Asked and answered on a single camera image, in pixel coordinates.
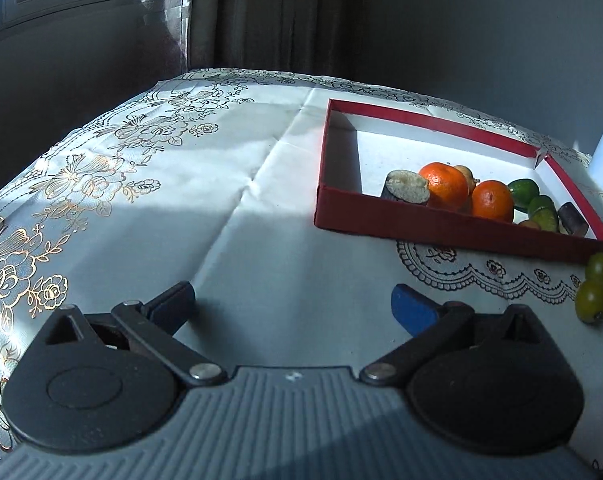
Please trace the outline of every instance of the green tomato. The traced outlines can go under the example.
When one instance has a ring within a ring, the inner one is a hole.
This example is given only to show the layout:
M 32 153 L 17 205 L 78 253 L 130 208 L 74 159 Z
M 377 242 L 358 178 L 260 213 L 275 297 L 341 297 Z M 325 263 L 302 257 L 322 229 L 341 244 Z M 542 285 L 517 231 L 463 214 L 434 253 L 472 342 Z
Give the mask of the green tomato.
M 585 268 L 587 280 L 600 280 L 603 282 L 603 253 L 593 254 Z
M 603 318 L 603 282 L 585 280 L 575 296 L 575 312 L 584 323 L 594 323 Z

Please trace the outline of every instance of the gray ribbed plate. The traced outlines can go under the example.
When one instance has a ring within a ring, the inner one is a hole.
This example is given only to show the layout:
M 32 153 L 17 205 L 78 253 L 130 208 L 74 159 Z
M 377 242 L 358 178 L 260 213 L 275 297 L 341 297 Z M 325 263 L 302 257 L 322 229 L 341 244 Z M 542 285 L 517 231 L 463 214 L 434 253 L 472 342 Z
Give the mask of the gray ribbed plate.
M 504 430 L 508 421 L 504 421 Z M 347 368 L 239 368 L 191 390 L 160 430 L 121 449 L 56 456 L 19 446 L 0 480 L 587 480 L 568 449 L 475 455 L 425 430 L 398 390 Z

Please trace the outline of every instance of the curtain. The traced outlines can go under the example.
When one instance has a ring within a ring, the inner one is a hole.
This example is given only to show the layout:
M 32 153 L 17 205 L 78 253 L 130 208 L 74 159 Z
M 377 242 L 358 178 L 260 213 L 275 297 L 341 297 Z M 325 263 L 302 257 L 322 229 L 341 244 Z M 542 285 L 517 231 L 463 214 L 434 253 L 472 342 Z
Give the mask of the curtain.
M 141 0 L 140 81 L 169 79 L 188 70 L 192 0 Z
M 362 0 L 193 0 L 188 68 L 348 77 Z

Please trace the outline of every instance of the metal rivet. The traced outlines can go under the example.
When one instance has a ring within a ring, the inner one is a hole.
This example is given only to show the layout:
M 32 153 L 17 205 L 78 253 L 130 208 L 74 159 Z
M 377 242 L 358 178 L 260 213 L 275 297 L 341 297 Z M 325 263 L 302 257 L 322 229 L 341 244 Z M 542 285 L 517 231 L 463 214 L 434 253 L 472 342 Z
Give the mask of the metal rivet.
M 222 369 L 219 368 L 215 363 L 200 363 L 195 366 L 191 366 L 188 370 L 191 377 L 205 381 L 208 379 L 214 379 L 222 373 Z
M 373 363 L 363 369 L 363 373 L 366 377 L 374 381 L 383 381 L 384 379 L 390 379 L 397 373 L 397 370 L 393 365 L 388 363 Z

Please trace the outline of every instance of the dark wall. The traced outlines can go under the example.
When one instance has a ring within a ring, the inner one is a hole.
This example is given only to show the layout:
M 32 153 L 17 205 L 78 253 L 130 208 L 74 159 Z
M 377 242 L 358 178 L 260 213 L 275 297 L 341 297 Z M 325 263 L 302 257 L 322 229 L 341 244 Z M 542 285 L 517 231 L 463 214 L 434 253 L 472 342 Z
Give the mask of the dark wall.
M 356 79 L 597 146 L 603 0 L 367 0 L 362 19 Z
M 0 189 L 72 129 L 152 86 L 139 0 L 58 12 L 0 33 Z

